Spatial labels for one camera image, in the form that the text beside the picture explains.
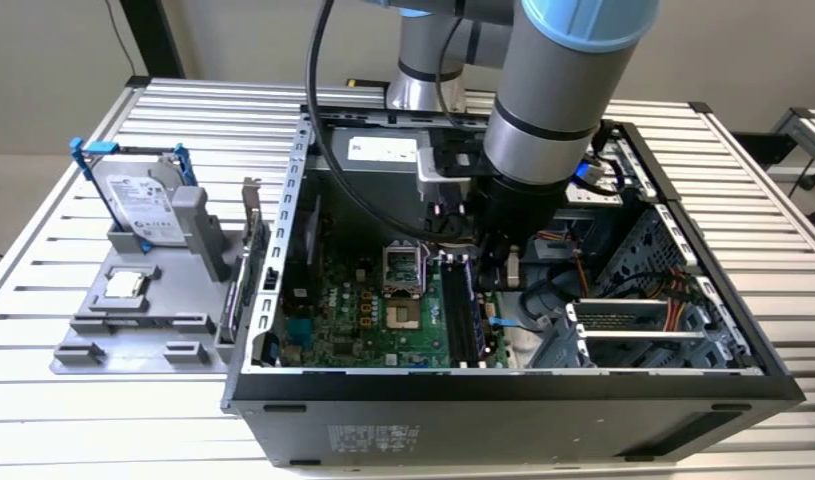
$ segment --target sticker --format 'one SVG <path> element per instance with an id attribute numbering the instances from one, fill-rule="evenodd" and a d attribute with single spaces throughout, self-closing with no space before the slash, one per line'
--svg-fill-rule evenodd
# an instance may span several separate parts
<path id="1" fill-rule="evenodd" d="M 416 162 L 414 138 L 354 137 L 348 143 L 348 160 L 367 162 Z"/>
<path id="2" fill-rule="evenodd" d="M 336 453 L 412 452 L 419 425 L 328 425 L 330 447 Z"/>
<path id="3" fill-rule="evenodd" d="M 140 325 L 136 320 L 105 320 L 104 324 L 113 327 L 136 327 Z"/>
<path id="4" fill-rule="evenodd" d="M 149 177 L 108 175 L 113 199 L 133 232 L 156 245 L 184 244 L 164 186 Z"/>

